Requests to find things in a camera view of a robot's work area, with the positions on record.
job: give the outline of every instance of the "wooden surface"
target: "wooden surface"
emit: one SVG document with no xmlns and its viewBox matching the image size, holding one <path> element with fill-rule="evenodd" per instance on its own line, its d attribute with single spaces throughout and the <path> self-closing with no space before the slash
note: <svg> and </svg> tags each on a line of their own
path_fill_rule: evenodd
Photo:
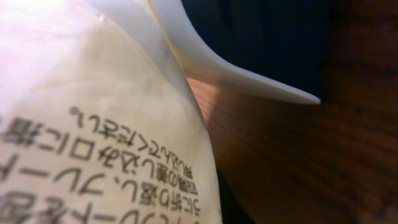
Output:
<svg viewBox="0 0 398 224">
<path fill-rule="evenodd" d="M 341 1 L 320 106 L 189 80 L 216 164 L 257 223 L 398 222 L 398 1 Z"/>
</svg>

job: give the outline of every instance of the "dark fabric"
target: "dark fabric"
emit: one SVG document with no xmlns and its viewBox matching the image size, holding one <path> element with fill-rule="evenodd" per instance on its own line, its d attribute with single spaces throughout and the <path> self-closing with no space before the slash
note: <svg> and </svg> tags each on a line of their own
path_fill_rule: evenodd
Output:
<svg viewBox="0 0 398 224">
<path fill-rule="evenodd" d="M 220 186 L 221 213 L 223 224 L 254 224 L 249 216 L 244 212 L 239 202 L 232 193 L 226 179 L 218 170 L 218 184 Z"/>
<path fill-rule="evenodd" d="M 322 97 L 319 66 L 331 0 L 182 0 L 192 25 L 220 57 Z"/>
</svg>

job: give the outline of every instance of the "white plastic bag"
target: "white plastic bag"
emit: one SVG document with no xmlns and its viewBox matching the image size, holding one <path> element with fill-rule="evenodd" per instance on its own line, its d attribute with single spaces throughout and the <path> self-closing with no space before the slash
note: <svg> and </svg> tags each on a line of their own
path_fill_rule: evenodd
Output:
<svg viewBox="0 0 398 224">
<path fill-rule="evenodd" d="M 86 2 L 0 0 L 0 223 L 221 223 L 198 105 L 131 7 L 126 30 Z"/>
</svg>

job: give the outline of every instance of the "wooden table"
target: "wooden table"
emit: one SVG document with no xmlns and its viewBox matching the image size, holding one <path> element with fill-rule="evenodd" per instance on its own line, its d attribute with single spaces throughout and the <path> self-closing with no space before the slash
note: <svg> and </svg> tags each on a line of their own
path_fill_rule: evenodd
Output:
<svg viewBox="0 0 398 224">
<path fill-rule="evenodd" d="M 398 1 L 337 2 L 320 106 L 189 79 L 256 223 L 398 222 Z"/>
</svg>

